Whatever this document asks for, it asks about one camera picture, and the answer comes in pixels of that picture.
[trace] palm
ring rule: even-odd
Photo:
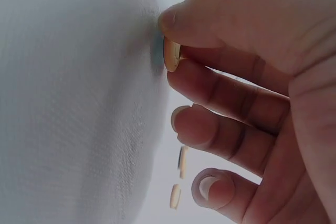
[[[174,89],[200,105],[174,114],[178,139],[263,178],[256,185],[226,172],[234,183],[234,193],[214,184],[207,202],[197,189],[200,179],[207,174],[223,176],[223,172],[205,170],[193,185],[196,202],[238,223],[328,223],[296,140],[288,97],[291,78],[259,57],[233,48],[182,47],[181,52],[187,59],[174,73],[168,73],[168,80]],[[219,75],[205,66],[276,93]]]
[[[303,163],[291,117],[275,141],[246,223],[326,223],[327,214]]]

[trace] hand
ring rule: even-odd
[[[207,169],[195,201],[239,223],[336,223],[336,0],[186,0],[159,24],[182,45],[168,81],[199,104],[173,113],[178,139],[263,179]]]

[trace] wooden coin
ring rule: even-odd
[[[180,151],[180,162],[178,164],[178,167],[180,168],[180,179],[185,178],[186,151],[187,151],[187,146],[182,146],[181,151]]]
[[[164,64],[169,72],[174,72],[177,69],[180,61],[181,45],[167,39],[163,39],[163,59]]]
[[[172,193],[170,196],[170,208],[176,209],[178,208],[178,204],[180,203],[181,197],[181,189],[179,184],[173,186]]]

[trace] white surface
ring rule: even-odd
[[[159,0],[159,5],[168,7],[179,1],[182,0]],[[171,90],[163,139],[155,156],[150,188],[142,211],[135,223],[233,223],[213,210],[196,205],[191,195],[191,184],[194,177],[203,169],[215,167],[232,170],[256,183],[260,182],[260,178],[217,156],[189,149],[186,158],[186,179],[180,180],[178,178],[177,162],[181,144],[170,126],[170,116],[175,108],[182,105],[191,105],[191,102]],[[180,183],[182,188],[181,201],[177,211],[169,208],[171,189],[176,183]]]

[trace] finger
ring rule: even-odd
[[[224,170],[206,169],[193,184],[195,202],[214,209],[236,223],[241,223],[258,185]]]
[[[188,59],[167,77],[172,88],[193,102],[273,135],[279,133],[290,109],[289,99],[282,95],[233,80]]]
[[[213,153],[262,177],[276,138],[200,106],[183,106],[172,114],[178,139]]]
[[[186,0],[159,24],[179,44],[230,45],[297,75],[333,55],[335,13],[336,0]]]
[[[210,68],[241,77],[256,85],[288,96],[291,76],[266,64],[259,56],[233,47],[194,48],[181,47],[181,56]]]

